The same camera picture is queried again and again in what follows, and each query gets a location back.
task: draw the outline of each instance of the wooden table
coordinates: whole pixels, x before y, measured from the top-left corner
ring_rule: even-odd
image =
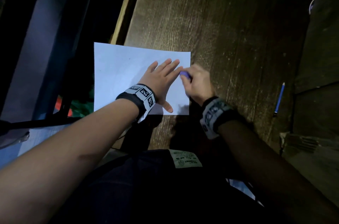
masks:
[[[236,106],[261,139],[278,151],[279,132],[290,130],[293,80],[310,2],[136,0],[124,45],[191,51],[192,63],[210,71],[218,95]],[[118,35],[119,28],[113,37]],[[273,118],[283,82],[278,117]],[[148,148],[168,148],[175,122],[175,116],[163,116]]]

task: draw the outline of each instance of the forearm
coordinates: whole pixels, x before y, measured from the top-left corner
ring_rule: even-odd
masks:
[[[77,121],[0,171],[0,216],[48,220],[139,113],[119,99]]]
[[[266,207],[273,205],[294,222],[338,221],[337,208],[244,124],[229,121],[218,132]]]

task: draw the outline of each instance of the pencil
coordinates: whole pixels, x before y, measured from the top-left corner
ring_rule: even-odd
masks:
[[[282,93],[284,92],[284,88],[285,88],[285,82],[282,83],[282,87],[281,87],[281,90],[280,90],[280,95],[279,95],[279,98],[278,98],[277,106],[276,106],[276,109],[274,111],[273,117],[276,117],[277,114],[278,114],[279,104],[280,104],[280,101],[281,101]]]

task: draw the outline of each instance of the white paper sheet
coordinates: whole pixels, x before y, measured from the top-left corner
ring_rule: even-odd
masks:
[[[191,64],[190,52],[94,43],[94,110],[113,102],[120,93],[137,84],[148,66],[155,60],[161,64],[168,58],[179,59],[179,66],[189,67]],[[149,114],[189,114],[189,98],[185,94],[180,77],[169,88],[166,101],[173,107],[173,113],[163,110],[157,104]]]

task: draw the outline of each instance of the marker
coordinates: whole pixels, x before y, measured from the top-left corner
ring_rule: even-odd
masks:
[[[276,109],[274,111],[273,117],[277,116],[278,109],[279,109],[279,104],[280,104],[280,101],[281,101],[282,93],[284,92],[284,88],[285,88],[285,82],[282,83],[282,87],[281,87],[281,90],[280,90],[280,95],[279,95],[279,98],[278,98],[277,106],[276,106]]]
[[[187,71],[180,71],[180,75],[184,75],[192,82],[192,76]]]

